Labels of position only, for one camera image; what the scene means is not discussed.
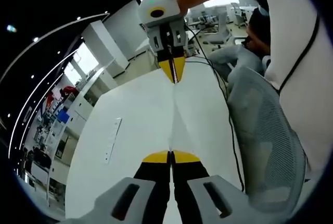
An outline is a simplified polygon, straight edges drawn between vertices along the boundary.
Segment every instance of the white shirt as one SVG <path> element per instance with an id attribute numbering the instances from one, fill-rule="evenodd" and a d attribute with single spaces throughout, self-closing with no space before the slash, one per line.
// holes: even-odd
<path id="1" fill-rule="evenodd" d="M 279 89 L 312 35 L 317 16 L 310 0 L 267 0 L 271 64 L 265 78 Z M 333 147 L 333 48 L 323 22 L 311 49 L 280 94 L 312 175 L 325 167 Z"/>

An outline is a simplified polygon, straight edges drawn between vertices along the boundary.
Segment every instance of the black cable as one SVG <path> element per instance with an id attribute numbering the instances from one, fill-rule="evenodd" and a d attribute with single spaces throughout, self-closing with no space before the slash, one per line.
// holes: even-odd
<path id="1" fill-rule="evenodd" d="M 203 49 L 202 49 L 202 47 L 201 47 L 201 44 L 200 44 L 198 38 L 197 38 L 197 36 L 194 34 L 193 30 L 191 30 L 187 25 L 185 25 L 185 26 L 186 26 L 186 27 L 192 32 L 192 34 L 194 35 L 194 37 L 195 37 L 195 39 L 197 40 L 197 43 L 198 43 L 198 45 L 199 45 L 199 47 L 200 47 L 200 49 L 201 49 L 201 51 L 202 51 L 202 53 L 203 53 L 203 55 L 204 55 L 204 58 L 205 58 L 206 61 L 207 61 L 207 64 L 206 64 L 206 63 L 202 63 L 202 62 L 200 62 L 200 61 L 187 61 L 187 63 L 200 63 L 200 64 L 206 64 L 206 65 L 209 65 L 209 66 L 212 68 L 212 70 L 213 70 L 213 72 L 214 72 L 214 74 L 215 74 L 215 76 L 216 76 L 216 78 L 217 78 L 217 82 L 218 82 L 218 84 L 219 84 L 219 87 L 220 87 L 220 89 L 221 89 L 221 91 L 222 91 L 223 97 L 224 97 L 224 99 L 225 99 L 225 103 L 226 103 L 227 106 L 228 106 L 228 103 L 227 103 L 228 94 L 227 94 L 226 96 L 224 95 L 223 89 L 222 89 L 221 86 L 220 86 L 219 78 L 218 78 L 218 76 L 217 76 L 217 71 L 216 71 L 215 68 L 213 67 L 213 65 L 212 65 L 212 63 L 211 63 L 211 60 L 208 60 L 206 54 L 204 53 L 204 51 L 203 51 Z M 245 187 L 244 187 L 243 179 L 241 178 L 241 175 L 240 175 L 239 162 L 238 162 L 238 158 L 237 158 L 237 154 L 236 154 L 236 149 L 235 149 L 234 127 L 233 127 L 233 124 L 232 124 L 232 122 L 231 122 L 231 115 L 230 115 L 230 109 L 229 109 L 229 108 L 228 108 L 228 113 L 229 113 L 228 121 L 229 121 L 229 125 L 230 125 L 230 128 L 231 128 L 231 135 L 232 135 L 232 142 L 233 142 L 233 152 L 234 152 L 235 160 L 236 160 L 236 167 L 237 167 L 238 178 L 239 178 L 239 182 L 240 182 L 240 184 L 241 184 L 241 191 L 244 192 Z"/>
<path id="2" fill-rule="evenodd" d="M 290 77 L 292 76 L 292 74 L 294 73 L 294 71 L 296 70 L 296 68 L 298 67 L 298 64 L 300 64 L 300 62 L 303 60 L 304 56 L 306 56 L 306 54 L 309 52 L 309 50 L 311 49 L 314 40 L 317 37 L 318 34 L 318 30 L 319 30 L 319 15 L 317 14 L 317 18 L 316 18 L 316 22 L 313 28 L 313 32 L 312 35 L 310 37 L 310 40 L 308 42 L 308 44 L 306 45 L 305 49 L 303 50 L 303 52 L 301 53 L 301 55 L 298 57 L 298 59 L 296 60 L 294 66 L 292 67 L 291 71 L 287 74 L 286 78 L 284 79 L 284 81 L 282 82 L 280 89 L 278 91 L 278 94 L 281 93 L 281 90 L 284 88 L 284 86 L 286 85 L 287 81 L 290 79 Z"/>

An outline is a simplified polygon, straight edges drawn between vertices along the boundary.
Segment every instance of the black strap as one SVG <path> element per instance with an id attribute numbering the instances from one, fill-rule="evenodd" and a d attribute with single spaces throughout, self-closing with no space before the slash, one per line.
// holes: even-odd
<path id="1" fill-rule="evenodd" d="M 292 67 L 291 71 L 288 73 L 288 75 L 286 76 L 286 78 L 284 79 L 284 81 L 282 82 L 280 89 L 278 91 L 278 93 L 281 93 L 281 90 L 284 88 L 284 86 L 286 85 L 287 81 L 289 80 L 289 78 L 292 76 L 292 74 L 294 73 L 294 71 L 296 70 L 296 68 L 298 67 L 298 64 L 300 64 L 300 62 L 302 61 L 302 59 L 304 58 L 304 56 L 306 56 L 306 54 L 309 52 L 309 50 L 311 49 L 314 40 L 317 37 L 318 34 L 318 30 L 319 30 L 319 15 L 317 14 L 317 18 L 316 18 L 316 23 L 314 25 L 314 29 L 312 32 L 312 36 L 307 44 L 307 46 L 305 47 L 305 49 L 303 50 L 303 52 L 301 53 L 301 55 L 298 57 L 298 59 L 296 60 L 294 66 Z"/>

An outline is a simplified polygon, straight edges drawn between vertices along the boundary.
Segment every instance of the floor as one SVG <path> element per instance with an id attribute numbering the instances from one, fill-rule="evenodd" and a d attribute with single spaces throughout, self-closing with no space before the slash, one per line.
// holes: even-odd
<path id="1" fill-rule="evenodd" d="M 233 36 L 246 36 L 245 27 L 241 27 L 240 29 L 238 26 L 234 25 L 233 23 L 230 23 L 227 25 L 228 28 L 231 30 Z M 204 41 L 204 35 L 203 32 L 200 32 L 198 34 L 198 40 L 200 42 L 200 45 L 203 48 L 203 51 L 206 55 L 209 55 L 212 52 L 212 49 L 216 47 L 216 45 L 211 44 L 203 44 Z M 229 46 L 233 44 L 233 40 L 230 39 L 225 46 Z M 149 73 L 156 69 L 156 66 L 154 64 L 154 57 L 150 52 L 145 52 L 132 60 L 130 60 L 130 65 L 126 69 L 126 71 L 117 76 L 115 78 L 115 81 L 118 85 L 123 85 L 124 83 L 127 83 L 137 77 L 142 76 L 143 74 Z"/>

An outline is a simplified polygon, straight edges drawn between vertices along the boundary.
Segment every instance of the blue object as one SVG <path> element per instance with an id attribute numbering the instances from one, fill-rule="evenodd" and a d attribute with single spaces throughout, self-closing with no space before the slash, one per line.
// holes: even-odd
<path id="1" fill-rule="evenodd" d="M 69 119 L 69 115 L 66 113 L 64 109 L 62 109 L 61 111 L 59 111 L 57 118 L 59 121 L 66 123 Z"/>

